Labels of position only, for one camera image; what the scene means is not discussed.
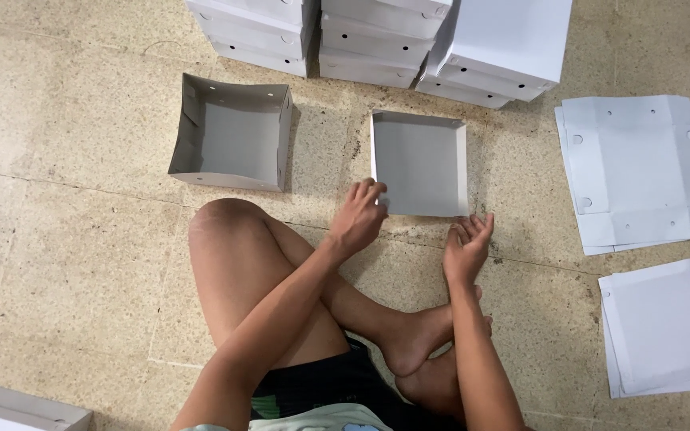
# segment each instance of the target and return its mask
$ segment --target black shorts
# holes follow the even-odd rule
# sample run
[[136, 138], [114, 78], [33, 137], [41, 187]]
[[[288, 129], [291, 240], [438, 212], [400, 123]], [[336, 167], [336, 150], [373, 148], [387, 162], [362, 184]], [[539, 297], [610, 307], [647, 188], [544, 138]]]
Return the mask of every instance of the black shorts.
[[350, 352], [309, 364], [271, 370], [252, 397], [253, 419], [294, 416], [338, 403], [361, 404], [394, 431], [464, 430], [451, 416], [405, 403], [380, 377], [369, 349], [347, 338]]

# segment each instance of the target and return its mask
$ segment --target foot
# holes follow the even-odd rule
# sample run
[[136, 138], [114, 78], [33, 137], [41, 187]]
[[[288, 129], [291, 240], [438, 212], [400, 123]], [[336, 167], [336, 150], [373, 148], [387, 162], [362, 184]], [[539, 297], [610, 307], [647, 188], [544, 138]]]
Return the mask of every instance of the foot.
[[426, 360], [414, 374], [396, 377], [396, 387], [401, 395], [418, 406], [464, 420], [454, 347], [437, 358]]
[[379, 348], [393, 374], [409, 376], [432, 352], [451, 341], [453, 335], [452, 306], [447, 304], [401, 314]]

